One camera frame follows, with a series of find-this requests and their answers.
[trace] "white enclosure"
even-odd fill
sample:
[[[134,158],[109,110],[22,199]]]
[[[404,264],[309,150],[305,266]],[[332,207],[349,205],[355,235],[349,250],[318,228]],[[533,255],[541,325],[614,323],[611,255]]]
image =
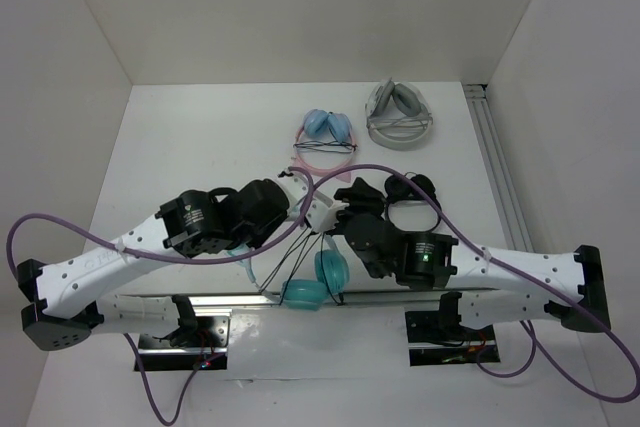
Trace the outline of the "white enclosure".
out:
[[[182,190],[271,176],[290,160],[304,113],[325,108],[349,114],[358,161],[424,171],[463,231],[504,247],[502,199],[461,85],[488,84],[533,248],[598,246],[613,330],[640,355],[632,248],[640,218],[639,4],[0,0],[0,236],[34,211],[113,236]],[[423,150],[376,150],[367,137],[362,106],[372,82],[391,75],[415,81],[434,109],[436,129]],[[365,178],[376,187],[384,180]],[[424,212],[405,219],[419,225]],[[34,222],[20,231],[16,257],[60,261],[83,245]],[[281,253],[256,260],[258,276]],[[208,269],[172,266],[123,292],[250,290],[240,268]],[[47,356],[21,332],[26,301],[6,262],[0,271],[2,425],[159,425],[120,336],[92,336]],[[364,274],[354,274],[357,288],[395,286]],[[542,357],[511,381],[473,365],[409,368],[399,308],[323,310],[308,325],[296,314],[239,316],[244,330],[232,335],[228,370],[196,377],[176,425],[622,427],[640,416],[639,401],[601,404]],[[628,364],[604,336],[537,325],[587,386],[611,395],[632,388]],[[521,329],[496,330],[498,368],[520,365],[528,349]],[[185,374],[151,375],[165,415]]]

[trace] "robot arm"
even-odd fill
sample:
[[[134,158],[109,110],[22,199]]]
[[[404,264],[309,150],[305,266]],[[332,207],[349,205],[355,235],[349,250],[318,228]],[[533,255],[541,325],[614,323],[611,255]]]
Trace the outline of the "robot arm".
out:
[[[115,251],[99,247],[50,265],[23,262],[18,266],[18,282],[31,301],[22,311],[23,329],[42,350],[69,347],[92,332],[144,332],[180,344],[198,328],[187,297],[110,294],[170,265],[131,255],[126,249],[180,263],[185,257],[217,254],[241,245],[259,248],[283,222],[299,217],[300,201],[307,192],[306,179],[297,175],[254,180],[240,191],[190,190],[114,239]],[[501,321],[556,318],[573,330],[592,329],[569,306],[549,299],[543,289],[490,265],[490,256],[553,285],[609,325],[597,249],[582,247],[576,253],[547,256],[482,246],[485,256],[479,257],[449,235],[397,229],[381,218],[380,196],[361,179],[349,189],[340,189],[337,200],[315,191],[305,222],[314,232],[344,235],[373,278],[394,276],[399,285],[414,290],[454,291],[441,298],[443,326],[480,328]],[[457,292],[478,288],[497,289],[499,294]]]
[[[58,350],[91,332],[145,332],[180,343],[197,329],[185,296],[138,298],[109,294],[171,263],[125,253],[131,248],[182,259],[217,254],[240,245],[260,247],[287,220],[299,216],[306,179],[283,175],[254,180],[240,191],[190,190],[163,204],[140,225],[112,240],[117,250],[98,247],[73,259],[45,265],[30,259],[18,266],[18,283],[31,301],[22,311],[23,329],[43,350]],[[315,232],[334,227],[344,204],[320,192],[305,221]]]

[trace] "gray headphones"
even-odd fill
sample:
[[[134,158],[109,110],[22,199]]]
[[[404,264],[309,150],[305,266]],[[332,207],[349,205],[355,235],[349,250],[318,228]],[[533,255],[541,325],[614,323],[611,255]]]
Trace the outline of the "gray headphones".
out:
[[[382,118],[391,98],[404,117]],[[393,150],[413,148],[427,136],[433,124],[433,116],[420,91],[409,83],[394,84],[391,78],[373,90],[365,113],[371,140]]]

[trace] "white table surface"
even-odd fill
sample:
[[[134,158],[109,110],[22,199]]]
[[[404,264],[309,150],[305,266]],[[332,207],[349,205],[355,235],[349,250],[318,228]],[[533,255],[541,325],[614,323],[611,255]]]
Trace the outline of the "white table surface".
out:
[[[319,108],[346,113],[358,143],[356,163],[379,163],[401,172],[426,174],[445,211],[473,240],[505,247],[505,238],[467,103],[459,83],[418,83],[435,119],[420,149],[397,152],[367,135],[364,103],[375,83],[137,86],[133,88],[98,200],[91,231],[113,238],[136,226],[158,207],[188,189],[240,188],[257,178],[273,178],[290,165],[293,137],[306,112]],[[338,156],[310,154],[316,164]],[[383,173],[361,175],[383,190]],[[333,196],[347,184],[331,181],[322,189]],[[400,227],[425,228],[434,216],[427,207],[395,208]],[[350,290],[397,289],[392,279],[371,279],[338,237],[351,267]],[[253,261],[265,279],[290,241]],[[272,286],[288,276],[287,264]],[[314,278],[313,256],[299,271]],[[236,265],[176,265],[156,271],[121,289],[123,293],[253,292]]]
[[[445,210],[472,239],[504,247],[505,239],[457,83],[417,84],[435,128],[420,150],[399,153],[366,135],[363,105],[374,84],[293,84],[134,87],[92,223],[113,237],[135,226],[186,189],[241,187],[271,177],[289,163],[293,133],[305,112],[349,114],[360,149],[357,161],[427,174]],[[385,176],[364,175],[382,188]],[[333,182],[325,192],[345,184]],[[420,227],[430,214],[394,212],[402,227]],[[285,247],[259,257],[259,279]],[[369,279],[351,262],[350,288],[395,289]],[[311,261],[300,277],[311,278]],[[234,265],[173,266],[122,289],[128,293],[251,292]],[[538,334],[569,371],[591,377],[575,333],[538,322]],[[226,371],[199,374],[177,425],[606,426],[600,404],[538,358],[512,380],[488,377],[474,365],[409,367],[403,311],[323,309],[234,312]],[[526,359],[529,343],[518,324],[496,327],[498,370]],[[95,335],[49,355],[29,427],[156,426],[133,359],[119,335]],[[165,415],[173,414],[186,372],[151,374]]]

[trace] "cable tie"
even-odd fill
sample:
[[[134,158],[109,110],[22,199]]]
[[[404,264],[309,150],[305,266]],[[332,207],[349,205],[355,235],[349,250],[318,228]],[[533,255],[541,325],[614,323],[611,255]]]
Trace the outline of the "cable tie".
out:
[[[487,269],[487,272],[489,272],[489,266],[491,265],[491,259],[493,259],[493,256],[491,255],[491,252],[489,252],[488,247],[485,247],[482,251],[482,257],[484,257],[484,260],[487,262],[487,266],[485,268]]]
[[[118,241],[115,243],[115,246],[118,253],[124,256],[124,249],[126,249],[127,246],[124,245],[124,241],[122,240],[122,237],[118,238]]]

